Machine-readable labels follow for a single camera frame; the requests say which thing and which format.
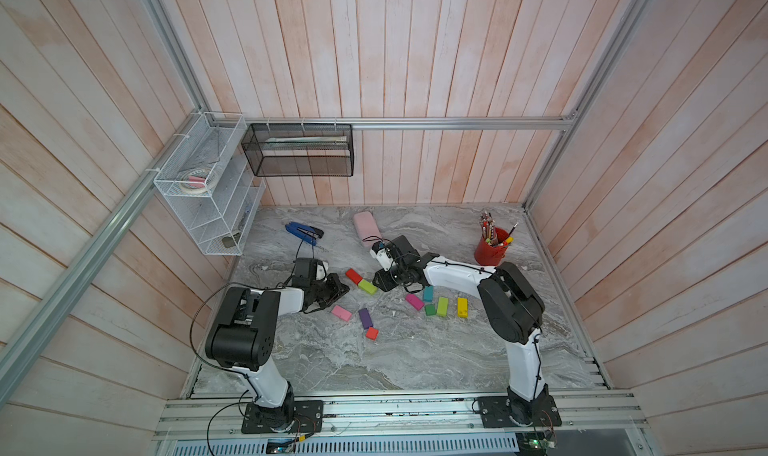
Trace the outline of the long red block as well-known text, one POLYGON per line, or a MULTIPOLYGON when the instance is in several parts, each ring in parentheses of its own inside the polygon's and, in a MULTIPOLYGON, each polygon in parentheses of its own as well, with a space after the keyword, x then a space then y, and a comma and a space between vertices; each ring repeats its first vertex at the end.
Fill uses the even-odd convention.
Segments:
POLYGON ((353 282, 355 285, 359 285, 359 284, 362 282, 362 280, 363 280, 363 277, 362 277, 362 276, 361 276, 359 273, 357 273, 357 272, 356 272, 354 269, 348 269, 348 270, 346 271, 346 276, 347 276, 347 277, 348 277, 348 278, 349 278, 349 279, 350 279, 350 280, 351 280, 351 281, 352 281, 352 282, 353 282))

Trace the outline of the lime green block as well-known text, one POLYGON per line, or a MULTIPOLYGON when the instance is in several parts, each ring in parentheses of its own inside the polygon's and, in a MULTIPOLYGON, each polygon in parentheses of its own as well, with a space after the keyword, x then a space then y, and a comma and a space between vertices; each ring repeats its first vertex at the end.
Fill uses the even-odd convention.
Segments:
POLYGON ((378 290, 375 285, 365 279, 362 279, 357 286, 369 295, 374 295, 378 290))

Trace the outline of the purple block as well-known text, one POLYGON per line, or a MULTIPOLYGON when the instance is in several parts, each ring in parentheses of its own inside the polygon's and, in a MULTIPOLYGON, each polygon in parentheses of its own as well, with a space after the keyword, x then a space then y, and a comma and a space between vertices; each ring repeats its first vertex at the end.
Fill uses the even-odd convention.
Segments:
POLYGON ((373 321, 367 308, 361 308, 358 311, 358 315, 364 330, 373 327, 373 321))

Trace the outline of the small red cube block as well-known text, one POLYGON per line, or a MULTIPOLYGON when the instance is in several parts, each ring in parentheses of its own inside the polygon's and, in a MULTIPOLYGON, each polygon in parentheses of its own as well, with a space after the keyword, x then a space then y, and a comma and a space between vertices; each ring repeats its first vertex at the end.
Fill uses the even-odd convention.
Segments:
POLYGON ((379 335, 379 331, 376 328, 368 328, 366 331, 366 337, 370 340, 375 341, 379 335))

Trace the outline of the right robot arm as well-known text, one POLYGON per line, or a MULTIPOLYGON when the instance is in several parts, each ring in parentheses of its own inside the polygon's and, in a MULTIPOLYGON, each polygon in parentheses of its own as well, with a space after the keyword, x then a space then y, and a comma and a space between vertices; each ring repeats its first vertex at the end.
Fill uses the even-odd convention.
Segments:
POLYGON ((545 304, 518 267, 510 262, 491 267, 436 253, 421 255, 404 236, 373 242, 370 254, 381 266, 374 285, 384 292, 418 284, 480 299, 491 328, 505 341, 510 416, 519 425, 529 425, 549 395, 539 350, 545 304))

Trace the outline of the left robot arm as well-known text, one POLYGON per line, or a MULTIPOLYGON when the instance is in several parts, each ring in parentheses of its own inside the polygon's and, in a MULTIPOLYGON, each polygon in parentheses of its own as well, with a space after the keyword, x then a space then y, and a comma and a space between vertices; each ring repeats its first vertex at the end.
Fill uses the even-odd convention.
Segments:
POLYGON ((272 358, 278 319, 327 309, 350 291, 336 273, 299 286, 256 288, 230 284, 204 344, 205 357, 238 374, 256 406, 288 406, 291 385, 272 358))

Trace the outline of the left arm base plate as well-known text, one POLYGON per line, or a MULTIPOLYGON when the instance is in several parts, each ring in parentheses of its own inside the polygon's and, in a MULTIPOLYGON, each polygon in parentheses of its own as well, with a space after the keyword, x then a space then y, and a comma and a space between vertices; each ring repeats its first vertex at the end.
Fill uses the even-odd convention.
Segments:
POLYGON ((246 406, 241 431, 243 434, 312 435, 322 430, 323 416, 322 400, 287 401, 277 408, 265 408, 249 403, 246 406))

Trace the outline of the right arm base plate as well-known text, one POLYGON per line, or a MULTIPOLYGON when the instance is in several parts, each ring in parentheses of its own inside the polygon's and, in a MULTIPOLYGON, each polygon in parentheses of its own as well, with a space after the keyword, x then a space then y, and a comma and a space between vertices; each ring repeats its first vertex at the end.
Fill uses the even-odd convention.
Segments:
POLYGON ((515 395, 479 397, 473 409, 481 417, 482 425, 486 429, 534 426, 553 428, 562 425, 554 398, 545 394, 532 402, 519 399, 515 395))

